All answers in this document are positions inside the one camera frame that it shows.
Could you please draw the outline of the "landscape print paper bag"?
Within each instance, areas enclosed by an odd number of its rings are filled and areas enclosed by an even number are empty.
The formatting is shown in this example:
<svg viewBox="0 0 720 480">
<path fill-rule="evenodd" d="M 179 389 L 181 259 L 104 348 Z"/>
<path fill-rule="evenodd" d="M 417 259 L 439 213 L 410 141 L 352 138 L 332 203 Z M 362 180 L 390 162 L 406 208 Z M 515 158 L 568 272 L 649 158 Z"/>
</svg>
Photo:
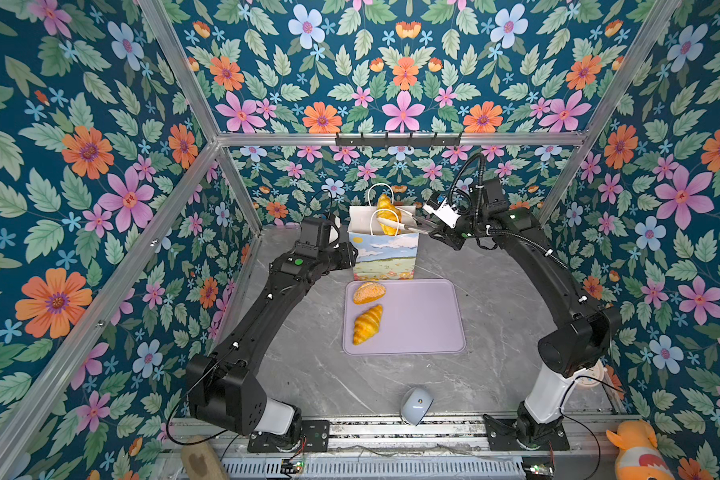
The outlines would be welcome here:
<svg viewBox="0 0 720 480">
<path fill-rule="evenodd" d="M 395 204 L 395 192 L 385 183 L 375 184 L 366 190 L 365 204 L 349 208 L 349 240 L 358 251 L 353 277 L 360 281 L 411 280 L 414 278 L 419 246 L 416 232 L 400 232 L 397 236 L 383 234 L 373 215 L 382 194 L 388 195 L 401 212 L 402 223 L 412 223 L 414 206 Z"/>
</svg>

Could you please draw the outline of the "cream and steel tongs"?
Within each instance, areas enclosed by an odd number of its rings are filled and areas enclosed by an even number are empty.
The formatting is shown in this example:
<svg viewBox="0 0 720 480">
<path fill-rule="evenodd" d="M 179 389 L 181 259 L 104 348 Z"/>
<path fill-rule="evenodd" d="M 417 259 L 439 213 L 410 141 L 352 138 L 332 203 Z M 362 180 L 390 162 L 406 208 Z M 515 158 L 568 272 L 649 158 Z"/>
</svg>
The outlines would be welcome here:
<svg viewBox="0 0 720 480">
<path fill-rule="evenodd" d="M 406 217 L 406 220 L 412 220 L 412 223 L 402 223 L 397 220 L 378 219 L 378 223 L 382 226 L 392 228 L 394 232 L 416 232 L 428 235 L 434 231 L 438 225 L 423 217 L 413 216 Z"/>
</svg>

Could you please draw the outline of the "croissant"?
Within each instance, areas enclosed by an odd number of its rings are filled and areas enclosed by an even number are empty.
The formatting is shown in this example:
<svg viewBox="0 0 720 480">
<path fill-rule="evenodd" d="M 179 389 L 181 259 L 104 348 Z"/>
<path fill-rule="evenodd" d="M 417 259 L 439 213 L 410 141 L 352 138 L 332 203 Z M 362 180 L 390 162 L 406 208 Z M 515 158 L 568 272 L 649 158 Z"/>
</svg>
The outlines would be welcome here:
<svg viewBox="0 0 720 480">
<path fill-rule="evenodd" d="M 374 305 L 360 314 L 353 326 L 353 344 L 360 345 L 375 336 L 380 331 L 383 316 L 383 306 Z"/>
<path fill-rule="evenodd" d="M 382 194 L 379 197 L 373 218 L 386 236 L 397 236 L 404 227 L 401 212 L 395 207 L 392 199 L 386 194 Z"/>
</svg>

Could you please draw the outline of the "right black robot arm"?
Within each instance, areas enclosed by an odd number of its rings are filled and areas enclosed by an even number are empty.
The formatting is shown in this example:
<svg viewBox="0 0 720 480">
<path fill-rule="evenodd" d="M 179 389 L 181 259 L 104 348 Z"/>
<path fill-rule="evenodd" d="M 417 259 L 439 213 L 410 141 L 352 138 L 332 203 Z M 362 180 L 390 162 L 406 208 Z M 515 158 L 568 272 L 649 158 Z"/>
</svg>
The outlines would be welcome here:
<svg viewBox="0 0 720 480">
<path fill-rule="evenodd" d="M 607 352 L 622 317 L 579 285 L 539 220 L 526 207 L 511 208 L 498 180 L 454 194 L 467 205 L 459 206 L 450 194 L 434 194 L 424 204 L 437 219 L 429 236 L 454 250 L 469 239 L 492 240 L 521 267 L 551 314 L 555 330 L 538 341 L 543 367 L 518 416 L 529 425 L 552 424 L 562 417 L 576 380 Z"/>
</svg>

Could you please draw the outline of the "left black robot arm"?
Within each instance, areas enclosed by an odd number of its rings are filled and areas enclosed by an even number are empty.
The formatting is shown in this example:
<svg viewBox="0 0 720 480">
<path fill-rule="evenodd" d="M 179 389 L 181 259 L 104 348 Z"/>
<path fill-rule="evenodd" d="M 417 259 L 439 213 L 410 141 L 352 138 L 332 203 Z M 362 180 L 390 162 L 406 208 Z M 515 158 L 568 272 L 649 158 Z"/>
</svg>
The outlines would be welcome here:
<svg viewBox="0 0 720 480">
<path fill-rule="evenodd" d="M 358 252 L 348 240 L 317 245 L 298 241 L 269 265 L 262 291 L 234 330 L 186 371 L 189 415 L 241 436 L 270 434 L 294 444 L 301 437 L 301 412 L 268 396 L 257 379 L 264 357 L 286 318 L 315 283 L 355 266 Z"/>
</svg>

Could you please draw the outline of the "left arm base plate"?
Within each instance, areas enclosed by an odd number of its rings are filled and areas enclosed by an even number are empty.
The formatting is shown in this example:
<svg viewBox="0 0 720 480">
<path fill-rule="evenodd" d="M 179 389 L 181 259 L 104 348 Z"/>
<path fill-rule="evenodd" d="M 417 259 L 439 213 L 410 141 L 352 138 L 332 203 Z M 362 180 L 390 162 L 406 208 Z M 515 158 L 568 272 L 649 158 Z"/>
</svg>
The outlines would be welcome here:
<svg viewBox="0 0 720 480">
<path fill-rule="evenodd" d="M 284 435 L 255 432 L 248 441 L 248 453 L 324 453 L 328 451 L 331 423 L 328 420 L 300 420 Z"/>
</svg>

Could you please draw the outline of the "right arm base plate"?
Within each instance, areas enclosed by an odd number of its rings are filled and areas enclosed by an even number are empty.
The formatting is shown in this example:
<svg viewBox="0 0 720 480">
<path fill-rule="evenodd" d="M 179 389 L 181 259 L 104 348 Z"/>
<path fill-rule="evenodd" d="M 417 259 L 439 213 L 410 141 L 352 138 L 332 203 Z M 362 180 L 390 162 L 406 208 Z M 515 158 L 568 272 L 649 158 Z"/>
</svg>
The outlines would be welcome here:
<svg viewBox="0 0 720 480">
<path fill-rule="evenodd" d="M 487 441 L 492 451 L 568 451 L 570 443 L 559 417 L 538 423 L 530 415 L 517 419 L 482 415 Z"/>
</svg>

